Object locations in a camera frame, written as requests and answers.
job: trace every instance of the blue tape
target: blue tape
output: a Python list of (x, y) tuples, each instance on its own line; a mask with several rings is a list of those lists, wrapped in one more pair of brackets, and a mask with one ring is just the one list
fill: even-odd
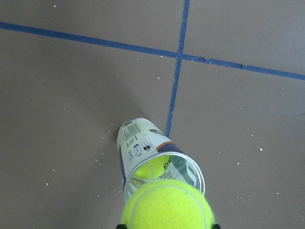
[(269, 69), (269, 68), (261, 68), (261, 67), (251, 66), (251, 65), (243, 65), (242, 63), (234, 63), (234, 62), (222, 61), (222, 60), (217, 60), (217, 59), (205, 59), (204, 57), (187, 55), (187, 54), (183, 54), (182, 59), (186, 60), (186, 61), (207, 63), (207, 64), (229, 67), (229, 68), (236, 68), (236, 69), (241, 69), (241, 70), (246, 70), (246, 71), (251, 71), (251, 72), (256, 72), (256, 73), (264, 73), (264, 74), (277, 75), (277, 76), (282, 76), (282, 77), (287, 77), (287, 78), (292, 78), (292, 79), (305, 80), (305, 75), (283, 72), (283, 71), (273, 70), (273, 69)]
[(169, 113), (167, 116), (167, 123), (166, 123), (166, 130), (165, 130), (165, 135), (167, 137), (169, 137), (171, 128), (172, 128), (173, 110), (174, 110), (176, 95), (177, 95), (180, 67), (181, 67), (184, 40), (185, 40), (185, 34), (186, 34), (186, 22), (187, 22), (187, 16), (189, 14), (189, 6), (190, 6), (190, 1), (185, 0), (184, 6), (183, 6), (184, 8), (183, 8), (183, 15), (182, 15), (182, 22), (181, 22), (181, 29), (180, 29), (179, 46), (178, 46), (178, 52), (177, 52), (177, 58), (176, 58), (176, 67), (175, 67), (175, 73), (174, 73), (172, 96), (171, 96), (171, 100), (170, 100), (170, 109), (169, 109)]
[(177, 55), (177, 53), (175, 53), (175, 52), (170, 52), (170, 51), (166, 51), (166, 50), (147, 48), (147, 47), (142, 47), (142, 46), (137, 46), (137, 45), (129, 45), (129, 44), (124, 44), (124, 43), (120, 43), (120, 42), (112, 42), (112, 41), (98, 39), (98, 38), (80, 36), (80, 35), (75, 35), (75, 34), (70, 34), (70, 33), (65, 33), (65, 32), (52, 31), (52, 30), (39, 29), (39, 28), (35, 28), (35, 27), (16, 25), (16, 24), (5, 23), (5, 22), (0, 22), (0, 29), (31, 33), (31, 34), (36, 34), (36, 35), (40, 35), (40, 36), (54, 37), (54, 38), (60, 38), (60, 39), (65, 39), (65, 40), (70, 40), (70, 41), (83, 42), (83, 43), (101, 45), (101, 46), (112, 47), (112, 48), (117, 48), (117, 49), (124, 49), (124, 50), (129, 50), (129, 51), (134, 51), (134, 52), (143, 52), (143, 53), (172, 57), (172, 58), (176, 58), (176, 55)]

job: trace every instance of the brown floor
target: brown floor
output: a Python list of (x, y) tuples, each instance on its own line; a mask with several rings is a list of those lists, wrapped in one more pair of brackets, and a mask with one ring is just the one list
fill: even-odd
[[(166, 131), (176, 58), (145, 47), (177, 52), (183, 1), (0, 4), (0, 28), (131, 45), (0, 29), (0, 228), (115, 228), (117, 131), (137, 117)], [(304, 11), (301, 0), (190, 1), (184, 54), (285, 72), (182, 60), (170, 138), (201, 167), (223, 229), (305, 228)]]

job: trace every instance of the rim of can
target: rim of can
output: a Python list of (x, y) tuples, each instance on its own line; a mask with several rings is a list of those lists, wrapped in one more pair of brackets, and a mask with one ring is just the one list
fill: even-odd
[(203, 196), (205, 195), (205, 182), (204, 182), (204, 177), (202, 174), (202, 171), (200, 169), (200, 167), (198, 166), (198, 164), (189, 156), (187, 156), (186, 154), (183, 153), (179, 153), (179, 152), (174, 152), (174, 151), (168, 151), (168, 152), (162, 152), (159, 153), (157, 155), (153, 155), (147, 159), (145, 159), (144, 161), (142, 161), (140, 164), (138, 164), (130, 173), (130, 175), (128, 176), (128, 178), (126, 179), (126, 184), (124, 187), (124, 191), (123, 191), (123, 195), (124, 195), (124, 200), (125, 202), (129, 199), (128, 195), (127, 195), (127, 191), (126, 191), (126, 187), (127, 185), (130, 183), (131, 178), (133, 177), (134, 173), (145, 163), (149, 162), (152, 159), (155, 159), (157, 157), (163, 156), (163, 155), (172, 155), (172, 156), (180, 156), (182, 158), (184, 158), (185, 160), (188, 160), (188, 162), (190, 162), (192, 164), (192, 166), (195, 169), (195, 173), (197, 175), (197, 177), (199, 178), (199, 191), (201, 191), (203, 193)]

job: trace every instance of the barcode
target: barcode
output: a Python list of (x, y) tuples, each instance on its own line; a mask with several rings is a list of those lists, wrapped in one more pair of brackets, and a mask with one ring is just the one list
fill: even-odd
[(129, 130), (131, 135), (136, 135), (138, 133), (141, 133), (141, 130), (138, 128), (138, 125), (136, 123), (133, 124), (133, 125), (130, 125), (128, 127), (128, 130)]

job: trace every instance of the tennis ball can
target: tennis ball can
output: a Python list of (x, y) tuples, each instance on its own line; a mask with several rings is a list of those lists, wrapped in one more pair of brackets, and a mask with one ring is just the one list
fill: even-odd
[(136, 118), (122, 124), (117, 147), (125, 202), (143, 184), (162, 179), (180, 180), (204, 195), (199, 166), (149, 120)]

